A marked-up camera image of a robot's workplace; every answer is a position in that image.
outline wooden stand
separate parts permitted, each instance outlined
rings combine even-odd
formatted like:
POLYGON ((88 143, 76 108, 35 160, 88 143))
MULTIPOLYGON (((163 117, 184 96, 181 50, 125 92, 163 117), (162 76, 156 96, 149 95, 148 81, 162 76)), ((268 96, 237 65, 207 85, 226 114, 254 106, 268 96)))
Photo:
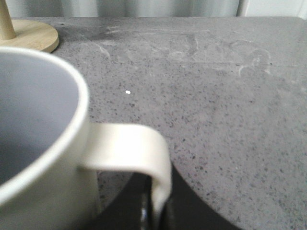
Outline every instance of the wooden stand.
POLYGON ((51 25, 11 20, 5 0, 0 0, 0 46, 16 46, 51 53, 59 44, 59 35, 51 25))

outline gray countertop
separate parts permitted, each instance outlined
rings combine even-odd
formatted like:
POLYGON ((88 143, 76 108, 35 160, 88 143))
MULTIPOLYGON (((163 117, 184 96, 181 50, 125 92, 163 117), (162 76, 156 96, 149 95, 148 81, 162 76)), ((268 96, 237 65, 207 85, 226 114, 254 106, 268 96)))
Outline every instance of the gray countertop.
MULTIPOLYGON (((193 190, 246 230, 307 229, 307 23, 36 18, 91 92, 93 122, 159 130, 193 190)), ((106 205, 129 173, 102 173, 106 205)))

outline black surface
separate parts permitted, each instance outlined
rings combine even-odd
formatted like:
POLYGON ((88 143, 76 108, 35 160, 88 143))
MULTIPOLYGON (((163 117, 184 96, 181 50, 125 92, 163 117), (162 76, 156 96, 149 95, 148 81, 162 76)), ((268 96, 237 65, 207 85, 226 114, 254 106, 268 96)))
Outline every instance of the black surface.
MULTIPOLYGON (((175 167, 172 173, 173 192, 160 230, 239 230, 206 205, 175 167)), ((148 206, 149 191, 148 177, 135 173, 112 204, 85 230, 149 230, 146 221, 141 223, 141 208, 148 206)))

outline white curtain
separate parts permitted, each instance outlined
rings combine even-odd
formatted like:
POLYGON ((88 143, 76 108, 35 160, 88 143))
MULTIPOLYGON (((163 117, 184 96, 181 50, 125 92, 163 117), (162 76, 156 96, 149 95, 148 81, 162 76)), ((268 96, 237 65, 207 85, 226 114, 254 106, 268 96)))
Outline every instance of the white curtain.
POLYGON ((6 0, 11 17, 236 16, 239 0, 6 0))

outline mug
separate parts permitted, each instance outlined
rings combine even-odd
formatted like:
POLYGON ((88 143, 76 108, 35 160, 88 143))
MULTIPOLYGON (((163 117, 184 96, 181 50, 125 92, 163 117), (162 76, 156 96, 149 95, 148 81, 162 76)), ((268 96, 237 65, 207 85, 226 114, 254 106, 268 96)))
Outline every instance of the mug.
POLYGON ((152 177, 153 225, 171 191, 165 139, 90 123, 81 74, 44 52, 0 47, 0 229, 80 229, 100 212, 96 170, 152 177))

